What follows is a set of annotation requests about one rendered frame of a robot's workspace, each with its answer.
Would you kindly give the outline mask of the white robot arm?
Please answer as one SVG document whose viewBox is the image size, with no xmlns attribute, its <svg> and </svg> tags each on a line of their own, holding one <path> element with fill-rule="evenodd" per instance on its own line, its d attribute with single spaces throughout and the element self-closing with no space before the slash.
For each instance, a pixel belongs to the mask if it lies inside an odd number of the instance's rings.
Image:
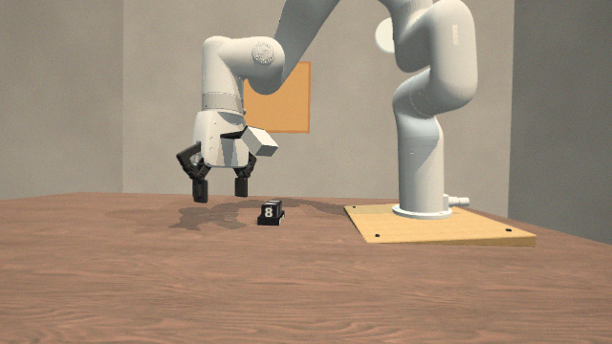
<svg viewBox="0 0 612 344">
<path fill-rule="evenodd" d="M 202 111 L 246 115 L 245 79 L 260 95 L 275 93 L 339 1 L 286 0 L 273 39 L 208 38 L 202 51 Z M 392 100 L 399 172 L 399 204 L 392 211 L 411 219 L 446 219 L 451 207 L 470 201 L 444 194 L 444 136 L 435 115 L 467 105 L 476 92 L 473 18 L 460 0 L 378 1 L 390 12 L 399 69 L 417 72 L 429 65 L 430 55 L 430 68 L 405 81 Z M 271 157 L 279 147 L 264 129 L 249 125 L 220 138 L 241 139 L 255 156 Z"/>
</svg>

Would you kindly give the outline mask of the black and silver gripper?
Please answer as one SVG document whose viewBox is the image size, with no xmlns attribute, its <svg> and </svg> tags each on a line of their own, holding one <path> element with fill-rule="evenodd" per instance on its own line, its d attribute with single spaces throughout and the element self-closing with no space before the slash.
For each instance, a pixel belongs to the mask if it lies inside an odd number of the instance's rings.
<svg viewBox="0 0 612 344">
<path fill-rule="evenodd" d="M 235 196 L 248 197 L 248 178 L 257 158 L 241 139 L 220 138 L 220 134 L 243 131 L 246 125 L 244 115 L 232 110 L 206 109 L 197 113 L 192 144 L 176 155 L 192 179 L 194 202 L 204 204 L 208 201 L 205 176 L 211 167 L 233 168 L 238 177 L 235 178 Z"/>
</svg>

